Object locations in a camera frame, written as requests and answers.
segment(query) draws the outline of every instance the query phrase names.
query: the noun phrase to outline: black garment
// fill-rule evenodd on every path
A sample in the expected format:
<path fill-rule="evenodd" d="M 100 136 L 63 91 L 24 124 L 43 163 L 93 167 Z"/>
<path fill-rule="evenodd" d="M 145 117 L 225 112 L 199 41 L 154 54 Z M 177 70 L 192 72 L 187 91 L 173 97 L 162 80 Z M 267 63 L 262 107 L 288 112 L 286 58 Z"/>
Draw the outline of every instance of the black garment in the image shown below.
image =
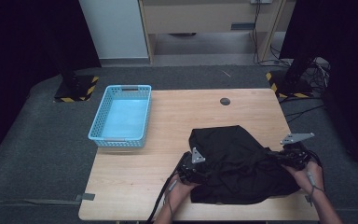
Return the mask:
<path fill-rule="evenodd" d="M 193 203 L 251 204 L 300 189 L 294 178 L 241 126 L 194 129 L 189 138 L 206 159 L 197 170 L 210 175 L 191 191 Z"/>

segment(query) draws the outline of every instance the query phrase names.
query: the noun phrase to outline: blue plastic basket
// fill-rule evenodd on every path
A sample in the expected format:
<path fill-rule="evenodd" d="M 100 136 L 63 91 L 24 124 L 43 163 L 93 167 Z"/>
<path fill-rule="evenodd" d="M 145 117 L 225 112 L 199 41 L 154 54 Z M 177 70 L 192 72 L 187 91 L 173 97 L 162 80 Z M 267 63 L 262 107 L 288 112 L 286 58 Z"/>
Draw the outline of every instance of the blue plastic basket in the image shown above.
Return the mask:
<path fill-rule="evenodd" d="M 151 106 L 151 86 L 108 86 L 89 139 L 98 147 L 143 147 Z"/>

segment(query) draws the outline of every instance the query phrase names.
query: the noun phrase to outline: wooden table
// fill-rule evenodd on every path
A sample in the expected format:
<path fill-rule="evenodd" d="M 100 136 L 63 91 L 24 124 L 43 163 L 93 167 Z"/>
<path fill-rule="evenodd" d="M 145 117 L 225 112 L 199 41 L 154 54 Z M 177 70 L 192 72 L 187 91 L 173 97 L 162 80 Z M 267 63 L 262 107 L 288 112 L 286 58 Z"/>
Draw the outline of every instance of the wooden table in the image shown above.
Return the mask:
<path fill-rule="evenodd" d="M 230 104 L 222 105 L 222 98 Z M 152 91 L 145 147 L 98 148 L 86 188 L 95 198 L 83 200 L 79 217 L 147 220 L 165 180 L 190 150 L 191 130 L 230 125 L 240 125 L 272 150 L 281 150 L 280 141 L 290 133 L 270 89 Z M 191 203 L 188 198 L 174 219 L 318 220 L 304 195 L 299 191 L 252 205 Z"/>

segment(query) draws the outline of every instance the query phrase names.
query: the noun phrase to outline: human hand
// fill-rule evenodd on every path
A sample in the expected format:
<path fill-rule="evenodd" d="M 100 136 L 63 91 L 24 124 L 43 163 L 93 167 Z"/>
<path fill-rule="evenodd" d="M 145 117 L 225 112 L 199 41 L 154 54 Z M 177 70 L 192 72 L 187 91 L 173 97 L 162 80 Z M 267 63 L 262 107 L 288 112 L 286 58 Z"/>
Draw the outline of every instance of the human hand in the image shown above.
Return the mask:
<path fill-rule="evenodd" d="M 165 191 L 165 197 L 170 197 L 172 207 L 178 207 L 190 194 L 191 190 L 198 185 L 196 183 L 184 183 L 179 178 L 179 175 L 174 175 Z"/>
<path fill-rule="evenodd" d="M 190 194 L 191 190 L 198 186 L 195 183 L 183 183 L 179 175 L 174 175 L 165 191 L 165 204 L 156 217 L 155 224 L 172 223 L 172 218 L 180 204 Z"/>
<path fill-rule="evenodd" d="M 296 170 L 293 167 L 285 165 L 283 165 L 283 168 L 285 168 L 295 178 L 297 184 L 308 194 L 312 194 L 312 184 L 307 177 L 307 172 L 311 173 L 315 187 L 324 190 L 323 169 L 316 162 L 308 162 L 306 168 L 303 170 Z"/>

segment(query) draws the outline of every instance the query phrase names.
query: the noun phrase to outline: gray carpet floor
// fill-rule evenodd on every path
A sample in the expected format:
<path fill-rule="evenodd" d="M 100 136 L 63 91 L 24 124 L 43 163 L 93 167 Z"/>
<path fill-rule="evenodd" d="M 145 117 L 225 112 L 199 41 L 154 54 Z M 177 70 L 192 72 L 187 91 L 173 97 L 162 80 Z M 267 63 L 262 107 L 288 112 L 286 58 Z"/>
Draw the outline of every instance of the gray carpet floor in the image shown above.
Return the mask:
<path fill-rule="evenodd" d="M 84 193 L 97 147 L 88 139 L 108 85 L 147 84 L 153 90 L 269 88 L 261 66 L 112 67 L 77 71 L 99 81 L 87 102 L 54 103 L 62 79 L 35 85 L 0 146 L 0 223 L 94 223 L 78 218 L 78 205 L 37 205 L 23 200 L 72 202 Z M 287 101 L 285 115 L 322 105 L 320 99 Z M 292 133 L 320 156 L 325 186 L 346 223 L 358 223 L 358 162 L 346 153 L 323 107 L 287 117 Z M 270 222 L 315 223 L 315 222 Z"/>

